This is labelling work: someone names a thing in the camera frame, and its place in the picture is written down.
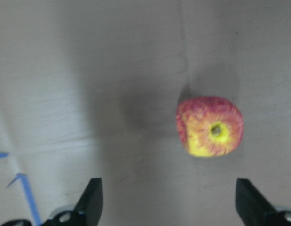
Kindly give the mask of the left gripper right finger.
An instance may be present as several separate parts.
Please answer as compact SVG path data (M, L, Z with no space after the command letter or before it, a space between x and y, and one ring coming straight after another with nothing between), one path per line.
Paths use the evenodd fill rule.
M291 226L291 210L276 209L246 178L236 180L235 209L245 226Z

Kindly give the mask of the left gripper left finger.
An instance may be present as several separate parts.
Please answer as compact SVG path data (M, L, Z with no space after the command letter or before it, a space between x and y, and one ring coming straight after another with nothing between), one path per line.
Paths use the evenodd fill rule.
M101 178L90 179L73 210L62 211L43 223L44 226L96 226L103 210Z

